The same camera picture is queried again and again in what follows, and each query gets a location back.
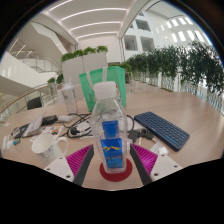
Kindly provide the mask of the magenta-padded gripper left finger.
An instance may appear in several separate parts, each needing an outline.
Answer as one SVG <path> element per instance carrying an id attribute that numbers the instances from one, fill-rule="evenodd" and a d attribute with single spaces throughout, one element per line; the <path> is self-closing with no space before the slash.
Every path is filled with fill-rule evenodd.
<path id="1" fill-rule="evenodd" d="M 58 157 L 45 168 L 45 171 L 81 186 L 93 155 L 94 147 L 88 145 L 67 157 Z"/>

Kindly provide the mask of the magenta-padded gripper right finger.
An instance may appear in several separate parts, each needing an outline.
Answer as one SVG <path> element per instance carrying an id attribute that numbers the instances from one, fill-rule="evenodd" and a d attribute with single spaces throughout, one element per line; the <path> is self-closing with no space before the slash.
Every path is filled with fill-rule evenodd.
<path id="1" fill-rule="evenodd" d="M 143 185 L 147 185 L 182 169 L 167 154 L 155 154 L 141 146 L 131 144 L 130 154 Z"/>

